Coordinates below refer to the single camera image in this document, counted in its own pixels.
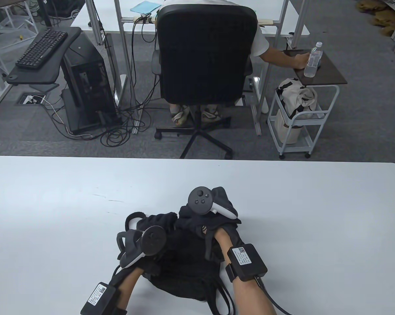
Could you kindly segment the person's right hand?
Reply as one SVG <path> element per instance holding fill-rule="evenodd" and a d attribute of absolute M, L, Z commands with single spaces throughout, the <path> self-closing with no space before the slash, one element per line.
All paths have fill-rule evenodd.
<path fill-rule="evenodd" d="M 209 240 L 214 239 L 216 232 L 221 229 L 231 238 L 232 243 L 237 244 L 242 242 L 237 231 L 239 224 L 241 224 L 239 219 L 229 219 L 220 213 L 209 212 L 199 215 L 185 205 L 180 208 L 175 227 L 190 230 L 199 237 Z"/>

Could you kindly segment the person's left hand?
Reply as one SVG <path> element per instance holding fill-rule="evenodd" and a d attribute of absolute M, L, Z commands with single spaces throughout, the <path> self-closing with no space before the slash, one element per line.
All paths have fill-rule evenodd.
<path fill-rule="evenodd" d="M 164 246 L 158 251 L 157 254 L 151 256 L 145 256 L 140 258 L 135 264 L 136 267 L 143 270 L 146 277 L 158 276 L 161 272 L 160 260 L 167 250 L 168 240 L 170 234 L 174 231 L 174 225 L 178 216 L 174 212 L 169 212 L 167 214 L 150 215 L 144 219 L 140 219 L 136 228 L 138 230 L 145 231 L 147 228 L 152 226 L 160 226 L 164 229 L 166 233 L 166 241 Z"/>

